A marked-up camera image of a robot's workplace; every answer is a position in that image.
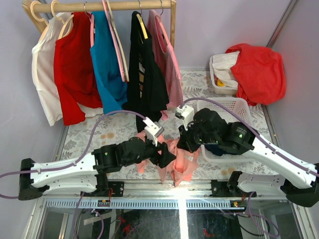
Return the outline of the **salmon pink t-shirt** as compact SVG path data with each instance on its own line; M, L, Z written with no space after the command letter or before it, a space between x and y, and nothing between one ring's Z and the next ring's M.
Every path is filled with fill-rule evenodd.
M165 139L163 135L158 137L158 142L165 142L168 145L169 152L176 156L176 159L167 167L158 167L158 174L162 183L165 181L166 176L170 174L174 186L178 186L182 181L191 181L194 171L199 167L197 161L201 152L200 148L193 153L180 149L177 147L178 141L179 138Z

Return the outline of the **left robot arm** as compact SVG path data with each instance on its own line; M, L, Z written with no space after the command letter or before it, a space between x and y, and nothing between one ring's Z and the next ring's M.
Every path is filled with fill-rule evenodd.
M27 158L20 166L18 199L27 201L44 195L80 193L91 197L106 196L109 193L108 173L119 172L123 167L147 159L159 168L165 168L175 158L165 142L153 144L147 138L138 137L102 146L80 159L36 163Z

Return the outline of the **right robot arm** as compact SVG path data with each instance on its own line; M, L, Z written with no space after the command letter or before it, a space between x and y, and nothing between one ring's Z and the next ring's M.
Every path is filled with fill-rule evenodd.
M233 194L285 195L290 202L303 207L312 207L319 201L317 164L296 158L273 145L245 122L227 123L208 108L195 112L192 107L183 106L176 109L175 116L183 120L178 128L178 148L195 152L205 146L217 156L244 155L277 172L273 176L257 176L236 171L227 184Z

